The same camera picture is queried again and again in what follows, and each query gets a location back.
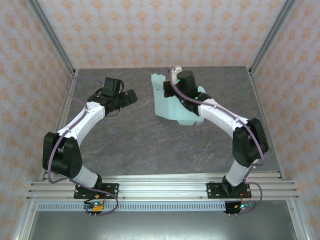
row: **black mounting plate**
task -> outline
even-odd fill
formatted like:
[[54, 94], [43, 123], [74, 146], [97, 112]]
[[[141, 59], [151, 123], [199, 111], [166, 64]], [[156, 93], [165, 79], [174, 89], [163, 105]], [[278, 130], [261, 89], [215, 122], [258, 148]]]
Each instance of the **black mounting plate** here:
[[[103, 191], [106, 191], [108, 193], [111, 193], [115, 195], [118, 198], [118, 192], [119, 192], [119, 184], [118, 183], [102, 183], [102, 189]], [[85, 189], [81, 186], [76, 185], [75, 186], [75, 191], [74, 191], [74, 199], [93, 199], [95, 196], [99, 194], [96, 191], [91, 191], [88, 189]], [[104, 195], [102, 194], [99, 198], [97, 199], [114, 199], [110, 195]]]
[[208, 199], [241, 199], [241, 194], [247, 194], [251, 196], [251, 189], [249, 184], [242, 184], [237, 186], [237, 191], [234, 192], [231, 196], [228, 196], [226, 191], [223, 190], [222, 183], [209, 182], [206, 184], [206, 193], [208, 195]]

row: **orange floral wallpaper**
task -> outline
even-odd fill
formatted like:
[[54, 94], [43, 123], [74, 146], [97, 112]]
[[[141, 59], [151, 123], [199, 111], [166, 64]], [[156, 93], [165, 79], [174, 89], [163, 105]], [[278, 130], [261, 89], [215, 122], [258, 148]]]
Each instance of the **orange floral wallpaper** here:
[[11, 240], [69, 74], [26, 0], [0, 1], [0, 15], [0, 239]]
[[254, 79], [285, 176], [297, 180], [309, 225], [320, 236], [318, 1], [296, 3]]
[[248, 66], [285, 0], [40, 0], [75, 68]]

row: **mint green object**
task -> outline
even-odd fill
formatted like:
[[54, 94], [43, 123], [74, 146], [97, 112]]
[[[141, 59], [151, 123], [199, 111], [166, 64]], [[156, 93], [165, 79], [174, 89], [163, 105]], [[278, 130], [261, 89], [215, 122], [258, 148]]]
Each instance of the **mint green object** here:
[[[165, 119], [175, 120], [180, 125], [202, 124], [204, 118], [196, 115], [194, 112], [188, 111], [176, 96], [165, 98], [165, 80], [166, 77], [164, 75], [151, 74], [155, 115]], [[198, 92], [206, 93], [202, 86], [198, 86]]]

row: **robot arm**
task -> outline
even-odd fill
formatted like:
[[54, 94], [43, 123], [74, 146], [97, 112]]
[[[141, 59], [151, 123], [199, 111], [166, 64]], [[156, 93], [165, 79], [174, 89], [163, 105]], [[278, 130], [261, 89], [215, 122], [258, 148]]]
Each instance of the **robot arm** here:
[[246, 127], [254, 134], [262, 154], [269, 149], [261, 122], [256, 118], [248, 120], [238, 116], [219, 105], [209, 95], [198, 92], [192, 71], [182, 71], [180, 66], [175, 66], [169, 73], [170, 81], [163, 83], [164, 96], [176, 96], [186, 109], [216, 124], [232, 138], [234, 162], [222, 179], [222, 188], [229, 197], [238, 197], [239, 189], [245, 187], [242, 186], [244, 178], [252, 165], [260, 159], [258, 147]]
[[[107, 114], [131, 105], [138, 100], [135, 91], [132, 89], [127, 92], [120, 92], [121, 85], [123, 90], [124, 83], [121, 80], [107, 77], [103, 88], [89, 97], [86, 103], [87, 109], [83, 108], [67, 126], [57, 133], [48, 132], [45, 135], [42, 159], [42, 167], [45, 170], [48, 170], [50, 155], [58, 139], [68, 131], [54, 154], [51, 170], [86, 187], [102, 190], [102, 178], [83, 165], [79, 146], [90, 130]], [[84, 118], [74, 128], [70, 129], [85, 112]]]

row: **patterned wallpaper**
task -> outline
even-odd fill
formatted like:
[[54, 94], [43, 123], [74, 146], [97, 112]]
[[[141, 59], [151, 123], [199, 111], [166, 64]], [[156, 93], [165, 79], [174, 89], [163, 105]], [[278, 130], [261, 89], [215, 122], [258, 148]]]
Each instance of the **patterned wallpaper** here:
[[0, 1], [0, 15], [0, 239], [11, 240], [69, 74], [26, 0]]
[[309, 225], [320, 236], [318, 1], [296, 3], [254, 79], [285, 176], [297, 180]]
[[285, 0], [40, 0], [75, 68], [250, 66]]

